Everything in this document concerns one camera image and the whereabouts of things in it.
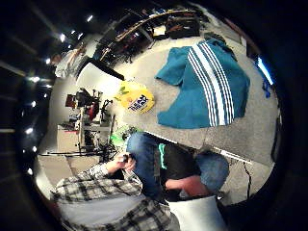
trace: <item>striped towel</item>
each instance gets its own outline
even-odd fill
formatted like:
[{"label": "striped towel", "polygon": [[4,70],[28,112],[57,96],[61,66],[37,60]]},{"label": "striped towel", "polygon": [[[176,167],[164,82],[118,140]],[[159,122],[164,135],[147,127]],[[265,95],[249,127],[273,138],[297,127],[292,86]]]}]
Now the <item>striped towel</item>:
[{"label": "striped towel", "polygon": [[227,125],[244,116],[250,81],[219,40],[172,48],[156,78],[180,87],[168,111],[158,114],[162,125],[201,128]]}]

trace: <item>table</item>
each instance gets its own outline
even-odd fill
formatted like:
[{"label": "table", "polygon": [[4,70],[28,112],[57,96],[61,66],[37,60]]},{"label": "table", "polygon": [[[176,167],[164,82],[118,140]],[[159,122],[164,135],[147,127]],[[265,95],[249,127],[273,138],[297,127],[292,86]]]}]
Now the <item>table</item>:
[{"label": "table", "polygon": [[128,36],[129,34],[140,30],[141,33],[143,33],[149,40],[153,40],[153,38],[149,38],[149,35],[145,32],[145,30],[141,27],[144,23],[149,22],[150,20],[160,17],[160,16],[164,16],[164,15],[169,15],[169,14],[173,14],[173,13],[195,13],[195,11],[191,11],[191,10],[184,10],[184,11],[168,11],[165,13],[160,13],[160,14],[156,14],[154,16],[151,16],[147,19],[144,20],[140,20],[137,23],[135,23],[133,26],[131,26],[127,31],[123,32],[122,34],[118,35],[115,38],[115,41],[121,41],[123,40],[126,36]]}]

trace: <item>yellow bag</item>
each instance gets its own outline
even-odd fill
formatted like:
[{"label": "yellow bag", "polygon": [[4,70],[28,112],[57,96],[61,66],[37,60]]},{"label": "yellow bag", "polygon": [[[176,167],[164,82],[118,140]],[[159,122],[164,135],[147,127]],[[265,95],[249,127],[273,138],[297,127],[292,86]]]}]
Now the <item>yellow bag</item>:
[{"label": "yellow bag", "polygon": [[124,108],[140,114],[146,113],[155,104],[153,94],[145,85],[136,82],[123,81],[115,99]]}]

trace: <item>jeans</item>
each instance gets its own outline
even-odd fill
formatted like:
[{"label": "jeans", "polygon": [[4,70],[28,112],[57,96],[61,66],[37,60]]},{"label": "jeans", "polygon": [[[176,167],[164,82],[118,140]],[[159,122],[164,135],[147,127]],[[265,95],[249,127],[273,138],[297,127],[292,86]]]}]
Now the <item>jeans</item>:
[{"label": "jeans", "polygon": [[[154,151],[159,143],[164,142],[147,133],[134,133],[126,149],[136,159],[134,172],[143,183],[143,194],[151,198],[158,197],[161,188],[154,178]],[[195,160],[201,170],[201,182],[212,193],[217,193],[229,174],[228,162],[213,152],[198,154]]]}]

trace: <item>plaid shirt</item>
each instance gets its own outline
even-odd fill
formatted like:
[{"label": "plaid shirt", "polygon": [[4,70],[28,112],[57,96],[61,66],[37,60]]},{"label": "plaid shirt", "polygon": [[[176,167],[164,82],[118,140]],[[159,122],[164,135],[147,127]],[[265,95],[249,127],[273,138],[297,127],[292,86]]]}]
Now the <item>plaid shirt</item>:
[{"label": "plaid shirt", "polygon": [[[107,198],[111,194],[141,194],[142,183],[134,172],[123,170],[124,180],[108,179],[103,167],[103,164],[97,164],[76,176],[62,179],[51,192],[51,198],[55,202],[71,204]],[[77,231],[162,231],[170,223],[170,211],[167,206],[146,198],[121,219],[99,227],[87,227],[64,219],[62,222],[68,230]]]}]

